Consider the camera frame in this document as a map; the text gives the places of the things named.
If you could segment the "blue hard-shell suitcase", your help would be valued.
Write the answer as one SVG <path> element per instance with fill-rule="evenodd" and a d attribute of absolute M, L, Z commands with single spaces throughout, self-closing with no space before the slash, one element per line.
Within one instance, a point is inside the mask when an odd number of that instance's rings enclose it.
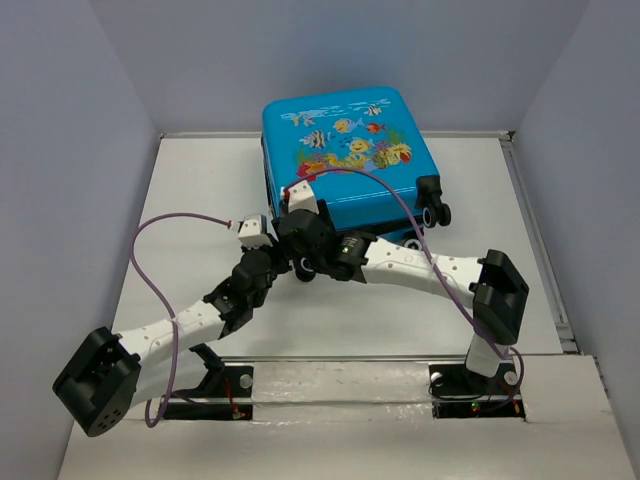
<path fill-rule="evenodd" d="M 262 112 L 267 201 L 282 214 L 281 190 L 304 177 L 318 181 L 337 230 L 420 244 L 413 227 L 451 222 L 440 173 L 400 93 L 392 87 L 289 98 Z"/>

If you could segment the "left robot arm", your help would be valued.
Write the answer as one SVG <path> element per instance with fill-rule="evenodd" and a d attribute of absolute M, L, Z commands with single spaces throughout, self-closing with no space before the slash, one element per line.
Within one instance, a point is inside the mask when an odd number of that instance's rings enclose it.
<path fill-rule="evenodd" d="M 87 436 L 106 433 L 134 404 L 143 372 L 238 331 L 289 270 L 275 248 L 246 250 L 229 277 L 175 318 L 117 333 L 91 331 L 55 379 L 54 394 Z"/>

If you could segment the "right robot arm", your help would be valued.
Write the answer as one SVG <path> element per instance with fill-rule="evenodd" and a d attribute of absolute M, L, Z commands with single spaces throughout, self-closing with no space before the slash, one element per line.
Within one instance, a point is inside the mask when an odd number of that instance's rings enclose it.
<path fill-rule="evenodd" d="M 369 232 L 338 232 L 328 216 L 297 209 L 273 221 L 292 259 L 336 281 L 413 289 L 451 300 L 471 324 L 473 336 L 460 368 L 462 384 L 482 392 L 497 378 L 508 349 L 518 342 L 529 286 L 508 255 L 430 255 Z"/>

